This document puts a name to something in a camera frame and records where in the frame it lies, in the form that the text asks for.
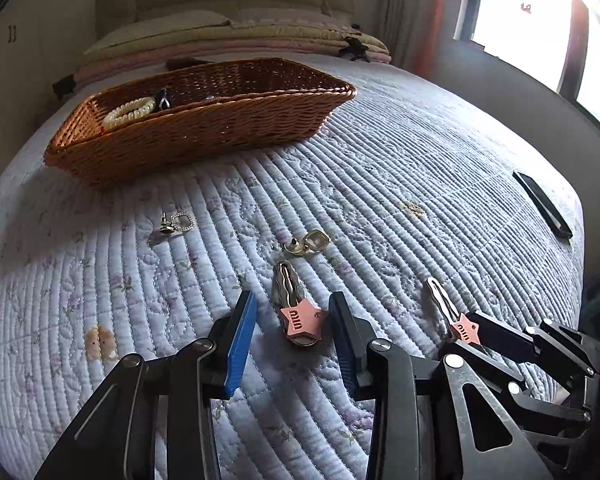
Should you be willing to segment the folded beige pink quilts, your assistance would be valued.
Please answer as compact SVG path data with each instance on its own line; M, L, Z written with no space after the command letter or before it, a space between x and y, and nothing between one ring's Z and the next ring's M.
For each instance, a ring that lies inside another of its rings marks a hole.
M128 70L188 56L205 58L251 52L335 56L347 45L349 38L360 40L372 61L391 61L391 54L382 41L354 29L303 23L239 24L182 29L124 41L108 35L84 52L81 64L74 73L74 80L84 86Z

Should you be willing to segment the grey curtain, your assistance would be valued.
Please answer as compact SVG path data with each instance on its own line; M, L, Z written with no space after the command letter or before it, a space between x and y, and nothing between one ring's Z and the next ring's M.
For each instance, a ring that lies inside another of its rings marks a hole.
M414 56L419 0L380 0L377 37L393 65L407 68Z

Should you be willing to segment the dark wooden hairbrush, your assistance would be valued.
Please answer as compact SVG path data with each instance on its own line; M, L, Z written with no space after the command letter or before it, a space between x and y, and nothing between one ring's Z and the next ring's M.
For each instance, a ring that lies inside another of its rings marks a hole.
M201 58L169 58L164 66L166 66L168 72L173 72L174 70L185 70L186 68L206 64L210 64L210 61Z

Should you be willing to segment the window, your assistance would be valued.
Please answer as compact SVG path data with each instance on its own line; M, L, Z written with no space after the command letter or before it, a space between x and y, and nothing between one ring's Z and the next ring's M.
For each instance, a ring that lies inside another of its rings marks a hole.
M600 128L600 0L463 0L458 39L553 90Z

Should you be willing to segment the pink star hair clip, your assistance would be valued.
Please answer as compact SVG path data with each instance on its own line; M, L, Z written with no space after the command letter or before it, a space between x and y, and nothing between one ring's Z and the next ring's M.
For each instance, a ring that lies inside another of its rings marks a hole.
M322 340L328 312L306 298L298 274L287 260L274 266L272 301L285 336L292 344L310 348Z
M460 313L452 303L450 296L435 278L427 278L426 289L434 307L442 315L446 330L453 339L463 341L475 348L481 347L478 336L478 324Z

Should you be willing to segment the brown wicker basket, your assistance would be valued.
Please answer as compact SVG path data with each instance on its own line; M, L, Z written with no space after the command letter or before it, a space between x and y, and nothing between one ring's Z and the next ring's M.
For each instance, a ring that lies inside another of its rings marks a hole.
M169 90L171 107L155 112ZM228 153L309 139L356 95L353 84L286 58L174 70L93 94L47 144L46 166L93 188Z

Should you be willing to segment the white wardrobe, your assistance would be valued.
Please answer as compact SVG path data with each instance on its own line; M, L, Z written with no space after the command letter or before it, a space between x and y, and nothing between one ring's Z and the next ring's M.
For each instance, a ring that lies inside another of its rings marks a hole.
M9 0L0 13L0 119L38 128L55 96L43 58L43 0Z

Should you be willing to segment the black smartphone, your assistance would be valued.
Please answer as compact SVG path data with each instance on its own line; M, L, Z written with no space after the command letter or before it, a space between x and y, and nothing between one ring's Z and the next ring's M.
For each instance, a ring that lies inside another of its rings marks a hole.
M553 202L548 198L535 180L518 171L513 172L513 177L527 192L532 203L535 204L536 209L539 211L554 235L561 240L571 240L573 232L571 231L570 226L568 226Z

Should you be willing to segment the cream floral pillow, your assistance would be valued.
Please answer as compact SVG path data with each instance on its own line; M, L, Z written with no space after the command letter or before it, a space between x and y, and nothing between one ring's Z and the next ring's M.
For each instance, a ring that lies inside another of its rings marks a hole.
M208 10L190 10L174 13L161 18L139 21L123 25L96 41L86 53L122 46L130 42L154 38L171 32L186 32L198 28L226 26L230 19L222 14Z

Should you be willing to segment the black device on nightstand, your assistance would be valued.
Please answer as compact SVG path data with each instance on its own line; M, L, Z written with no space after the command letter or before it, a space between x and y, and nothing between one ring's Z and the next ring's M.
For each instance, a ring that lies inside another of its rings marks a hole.
M70 74L54 82L52 84L52 89L58 101L61 101L65 96L70 96L70 94L73 94L74 90L76 90L76 80L74 79L74 75Z

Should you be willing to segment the white quilted bedspread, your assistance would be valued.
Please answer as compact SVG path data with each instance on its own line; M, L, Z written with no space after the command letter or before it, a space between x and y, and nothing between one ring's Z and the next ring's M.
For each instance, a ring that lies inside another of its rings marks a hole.
M329 341L302 350L272 306L291 237L321 230L324 252L294 259L309 300L343 292L379 336L414 356L443 337L422 307L436 278L462 311L523 328L577 323L583 208L532 145L453 93L388 65L307 55L353 84L299 144L170 168L99 192L45 166L63 107L0 177L0 462L34 477L117 360L170 356L208 334L251 290L259 313L245 375L213 405L227 479L361 479L373 426ZM573 232L561 240L522 186L532 177ZM155 246L161 215L196 226Z

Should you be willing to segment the silver rhinestone earring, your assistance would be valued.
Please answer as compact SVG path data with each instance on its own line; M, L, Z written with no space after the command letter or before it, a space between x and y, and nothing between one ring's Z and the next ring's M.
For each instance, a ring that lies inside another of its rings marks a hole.
M158 228L153 230L147 239L149 246L155 246L159 243L170 240L170 238L182 235L196 226L194 217L187 211L179 210L167 214L164 212Z

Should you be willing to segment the pink checked pillow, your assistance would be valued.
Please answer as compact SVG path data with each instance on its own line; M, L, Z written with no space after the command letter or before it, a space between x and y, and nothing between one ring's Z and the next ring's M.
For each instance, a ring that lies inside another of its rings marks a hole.
M347 21L321 12L301 9L249 8L240 10L234 18L234 25L296 24L334 29L349 29Z

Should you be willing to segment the black tripod clamp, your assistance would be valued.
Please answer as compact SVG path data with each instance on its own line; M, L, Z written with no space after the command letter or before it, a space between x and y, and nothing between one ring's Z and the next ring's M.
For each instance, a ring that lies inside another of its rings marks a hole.
M367 55L368 47L364 46L361 40L356 37L346 37L344 41L347 45L338 51L340 58L347 56L351 61L362 60L366 63L370 62L370 58Z

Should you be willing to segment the black hair claw clip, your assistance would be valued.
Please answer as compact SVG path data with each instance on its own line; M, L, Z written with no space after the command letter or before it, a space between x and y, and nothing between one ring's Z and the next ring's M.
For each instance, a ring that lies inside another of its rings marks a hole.
M154 108L155 112L161 112L162 110L168 110L171 107L171 102L169 98L169 90L167 88L162 88L158 91L155 96L156 105Z

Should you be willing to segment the orange curtain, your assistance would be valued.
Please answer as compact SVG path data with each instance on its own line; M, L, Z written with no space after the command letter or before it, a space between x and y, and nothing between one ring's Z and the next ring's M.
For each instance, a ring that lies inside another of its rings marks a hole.
M438 50L453 36L455 0L412 0L408 69L419 77L434 74Z

